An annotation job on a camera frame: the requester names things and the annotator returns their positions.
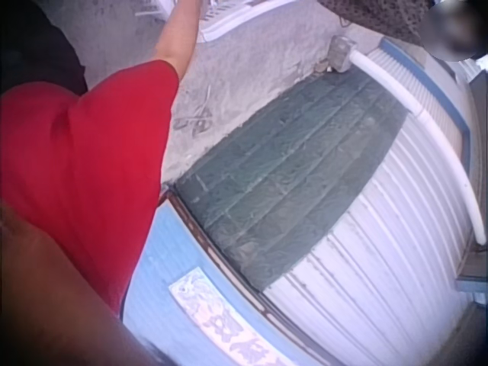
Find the blue wall panel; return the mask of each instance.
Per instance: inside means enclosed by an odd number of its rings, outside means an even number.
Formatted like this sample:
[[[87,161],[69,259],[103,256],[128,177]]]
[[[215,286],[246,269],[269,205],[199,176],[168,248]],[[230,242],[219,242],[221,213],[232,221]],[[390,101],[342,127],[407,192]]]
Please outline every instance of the blue wall panel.
[[[181,366],[235,365],[199,330],[169,292],[172,283],[196,267],[204,271],[251,327],[284,356],[297,365],[319,365],[241,296],[207,257],[169,201],[156,211],[135,270],[124,308],[126,326],[170,354]]]

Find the red fabric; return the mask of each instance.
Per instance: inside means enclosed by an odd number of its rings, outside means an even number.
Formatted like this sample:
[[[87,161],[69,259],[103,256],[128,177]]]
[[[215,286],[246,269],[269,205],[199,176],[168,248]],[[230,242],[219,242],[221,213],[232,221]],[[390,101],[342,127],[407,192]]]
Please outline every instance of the red fabric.
[[[2,200],[116,313],[157,207],[177,89],[175,70],[153,61],[80,98],[45,82],[2,96]]]

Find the blue trim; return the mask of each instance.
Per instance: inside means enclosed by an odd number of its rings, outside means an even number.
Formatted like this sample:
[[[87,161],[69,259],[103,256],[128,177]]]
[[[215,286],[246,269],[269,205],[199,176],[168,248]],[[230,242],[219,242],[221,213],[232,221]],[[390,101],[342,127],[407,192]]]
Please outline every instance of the blue trim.
[[[456,127],[463,136],[463,149],[461,151],[461,162],[467,174],[470,172],[471,137],[470,129],[458,109],[452,104],[448,96],[430,78],[425,70],[397,45],[383,38],[380,48],[392,56],[396,61],[405,66],[426,88],[444,108],[446,113],[454,121]]]
[[[169,201],[157,211],[130,283],[124,324],[168,352],[181,366],[234,366],[176,303],[169,285],[200,267],[247,323],[295,364],[320,366],[280,333],[208,258]]]

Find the white corrugated metal wall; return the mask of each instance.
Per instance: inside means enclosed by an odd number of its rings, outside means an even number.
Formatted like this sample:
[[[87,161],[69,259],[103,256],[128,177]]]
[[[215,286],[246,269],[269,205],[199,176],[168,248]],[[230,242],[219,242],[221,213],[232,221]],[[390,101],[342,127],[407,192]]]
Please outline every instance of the white corrugated metal wall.
[[[448,138],[457,156],[461,157],[463,136],[449,114],[444,110],[434,95],[403,65],[388,55],[382,49],[369,53],[368,57],[383,69],[388,71],[396,80],[413,94],[414,97],[431,114],[444,135]]]
[[[471,301],[454,289],[470,221],[415,123],[327,237],[265,291],[346,365],[425,364]]]
[[[474,64],[472,60],[466,60],[462,63]],[[449,63],[449,65],[457,65],[462,63]],[[452,104],[457,108],[459,113],[463,116],[471,134],[471,162],[470,162],[470,180],[474,187],[475,192],[480,195],[481,192],[481,173],[482,173],[482,160],[480,144],[481,133],[480,123],[477,119],[476,107],[474,106],[473,95],[471,94],[469,84],[467,80],[463,78],[457,78],[457,82],[438,64],[438,62],[430,55],[425,59],[425,72],[434,81],[442,91],[446,94]]]

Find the white pvc pipe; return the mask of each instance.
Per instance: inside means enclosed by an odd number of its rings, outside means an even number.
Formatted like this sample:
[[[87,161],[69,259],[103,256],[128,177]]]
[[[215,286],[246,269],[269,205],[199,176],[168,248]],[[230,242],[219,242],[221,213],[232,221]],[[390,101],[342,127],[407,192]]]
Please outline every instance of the white pvc pipe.
[[[473,225],[474,236],[478,244],[486,244],[486,234],[481,217],[480,206],[478,205],[473,187],[464,170],[461,161],[452,149],[451,144],[434,121],[430,113],[419,103],[419,101],[402,84],[400,84],[389,72],[384,70],[373,60],[358,52],[351,51],[349,56],[351,62],[359,69],[366,72],[370,77],[379,82],[386,90],[408,109],[422,126],[426,135],[444,156],[448,167],[454,176],[454,182],[461,192],[468,215]]]

